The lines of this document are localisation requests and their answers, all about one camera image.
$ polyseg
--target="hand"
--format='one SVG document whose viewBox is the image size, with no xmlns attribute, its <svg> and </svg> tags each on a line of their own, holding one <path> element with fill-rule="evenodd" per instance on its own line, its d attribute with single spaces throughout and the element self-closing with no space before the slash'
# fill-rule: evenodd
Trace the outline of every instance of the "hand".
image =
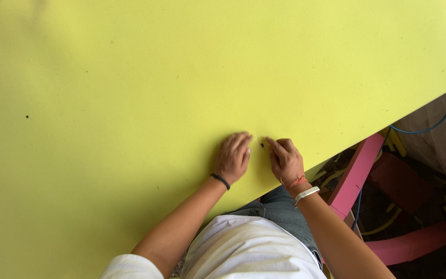
<svg viewBox="0 0 446 279">
<path fill-rule="evenodd" d="M 247 171 L 251 155 L 251 149 L 248 146 L 251 140 L 252 135 L 246 131 L 234 133 L 220 144 L 214 173 L 223 177 L 230 185 Z"/>
<path fill-rule="evenodd" d="M 267 136 L 266 141 L 269 143 L 273 174 L 285 187 L 290 187 L 297 179 L 304 176 L 304 163 L 299 150 L 289 138 L 274 141 Z"/>
</svg>

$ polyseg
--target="white t-shirt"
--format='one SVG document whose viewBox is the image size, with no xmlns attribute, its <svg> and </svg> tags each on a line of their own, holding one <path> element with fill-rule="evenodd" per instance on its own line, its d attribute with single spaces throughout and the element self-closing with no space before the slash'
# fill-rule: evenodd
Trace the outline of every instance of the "white t-shirt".
<svg viewBox="0 0 446 279">
<path fill-rule="evenodd" d="M 113 258 L 100 276 L 156 278 L 163 275 L 137 255 Z M 316 257 L 293 235 L 267 219 L 222 215 L 190 245 L 182 278 L 325 278 Z"/>
</svg>

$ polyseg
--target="person's right hand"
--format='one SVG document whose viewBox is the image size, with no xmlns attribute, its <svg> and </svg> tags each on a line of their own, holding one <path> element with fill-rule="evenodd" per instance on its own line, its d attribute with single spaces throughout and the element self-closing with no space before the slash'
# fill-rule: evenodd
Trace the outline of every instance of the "person's right hand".
<svg viewBox="0 0 446 279">
<path fill-rule="evenodd" d="M 281 138 L 274 141 L 267 136 L 266 141 L 269 143 L 271 170 L 278 181 L 288 188 L 304 177 L 302 156 L 291 139 Z"/>
</svg>

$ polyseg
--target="blue wire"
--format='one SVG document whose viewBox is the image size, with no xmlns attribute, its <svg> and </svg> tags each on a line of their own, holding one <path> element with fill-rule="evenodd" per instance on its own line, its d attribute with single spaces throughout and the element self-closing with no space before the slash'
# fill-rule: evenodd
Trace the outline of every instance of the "blue wire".
<svg viewBox="0 0 446 279">
<path fill-rule="evenodd" d="M 388 135 L 390 135 L 391 130 L 392 130 L 392 128 L 388 127 L 387 135 L 385 136 L 385 139 L 383 140 L 383 143 L 381 144 L 381 148 L 378 151 L 378 154 L 380 154 L 381 150 L 383 150 L 383 145 L 385 145 L 385 142 L 387 141 Z M 352 224 L 352 227 L 351 227 L 352 231 L 355 230 L 355 226 L 357 225 L 357 220 L 359 220 L 359 211 L 361 211 L 361 196 L 362 196 L 362 188 L 361 188 L 361 191 L 359 191 L 359 198 L 358 198 L 358 202 L 357 202 L 357 212 L 355 214 L 354 224 Z"/>
<path fill-rule="evenodd" d="M 432 130 L 432 129 L 436 128 L 438 125 L 440 125 L 443 122 L 443 120 L 445 120 L 445 118 L 446 118 L 446 112 L 445 112 L 445 115 L 443 116 L 443 118 L 440 121 L 438 121 L 437 124 L 433 125 L 432 127 L 429 127 L 428 129 L 424 129 L 424 130 L 420 130 L 420 131 L 400 130 L 400 129 L 395 128 L 393 125 L 390 125 L 390 127 L 393 130 L 399 131 L 399 132 L 404 133 L 404 134 L 419 134 L 419 133 L 424 133 L 426 131 L 429 131 L 429 130 Z"/>
<path fill-rule="evenodd" d="M 436 128 L 438 125 L 440 125 L 440 124 L 443 122 L 443 120 L 445 120 L 445 118 L 446 118 L 446 112 L 445 112 L 445 115 L 443 116 L 443 118 L 442 118 L 440 121 L 438 121 L 437 124 L 434 124 L 432 127 L 429 127 L 429 128 L 427 128 L 427 129 L 420 130 L 420 131 L 406 131 L 406 130 L 400 130 L 400 129 L 395 128 L 393 125 L 390 125 L 390 127 L 388 128 L 388 133 L 387 133 L 387 135 L 385 136 L 385 140 L 383 141 L 383 144 L 381 145 L 380 151 L 383 149 L 383 145 L 385 145 L 385 142 L 387 141 L 388 135 L 390 134 L 390 129 L 399 131 L 399 132 L 404 133 L 404 134 L 420 134 L 420 133 L 424 133 L 424 132 L 426 132 L 426 131 L 429 131 L 429 130 L 432 130 L 432 129 Z M 359 211 L 360 211 L 360 209 L 361 209 L 361 196 L 362 196 L 362 188 L 361 188 L 361 191 L 359 191 L 359 198 L 358 198 L 358 204 L 357 204 L 357 212 L 356 212 L 356 214 L 355 214 L 354 224 L 352 224 L 352 231 L 355 230 L 355 226 L 357 225 L 357 221 L 359 220 Z"/>
<path fill-rule="evenodd" d="M 359 198 L 357 199 L 357 213 L 355 214 L 354 224 L 352 224 L 352 231 L 355 230 L 355 226 L 357 225 L 357 220 L 359 220 L 359 211 L 361 211 L 361 196 L 362 196 L 362 188 L 359 191 Z"/>
</svg>

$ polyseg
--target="finger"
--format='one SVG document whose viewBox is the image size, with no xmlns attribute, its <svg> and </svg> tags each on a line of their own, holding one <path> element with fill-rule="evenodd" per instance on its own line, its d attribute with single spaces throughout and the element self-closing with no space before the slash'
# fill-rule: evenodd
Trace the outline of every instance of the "finger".
<svg viewBox="0 0 446 279">
<path fill-rule="evenodd" d="M 247 151 L 247 148 L 249 147 L 249 143 L 251 143 L 253 136 L 249 135 L 247 136 L 238 146 L 238 155 L 241 157 L 244 155 L 244 153 Z"/>
<path fill-rule="evenodd" d="M 271 169 L 280 169 L 280 159 L 273 151 L 273 149 L 269 149 L 269 159 L 271 161 Z"/>
<path fill-rule="evenodd" d="M 242 141 L 249 135 L 248 131 L 242 132 L 242 133 L 238 133 L 236 137 L 234 137 L 232 139 L 232 143 L 230 148 L 232 150 L 235 150 L 238 148 L 238 146 L 240 145 L 240 143 L 242 143 Z"/>
<path fill-rule="evenodd" d="M 230 136 L 228 136 L 224 141 L 222 147 L 224 149 L 229 148 L 230 144 L 233 142 L 233 139 L 238 136 L 239 133 L 233 133 Z"/>
<path fill-rule="evenodd" d="M 242 158 L 242 167 L 247 169 L 247 165 L 249 164 L 249 159 L 251 158 L 251 149 L 247 148 L 244 152 L 244 157 Z"/>
<path fill-rule="evenodd" d="M 289 153 L 298 151 L 297 148 L 295 148 L 295 145 L 293 144 L 292 140 L 289 138 L 280 138 L 277 139 L 276 142 L 281 144 L 285 148 L 285 150 L 287 150 Z"/>
<path fill-rule="evenodd" d="M 279 158 L 283 158 L 285 159 L 285 156 L 287 156 L 288 151 L 282 147 L 282 145 L 280 145 L 279 143 L 275 142 L 272 138 L 270 138 L 269 136 L 266 137 L 266 141 L 269 143 L 269 147 L 271 149 L 273 149 L 273 151 L 275 152 L 275 154 L 279 157 Z"/>
</svg>

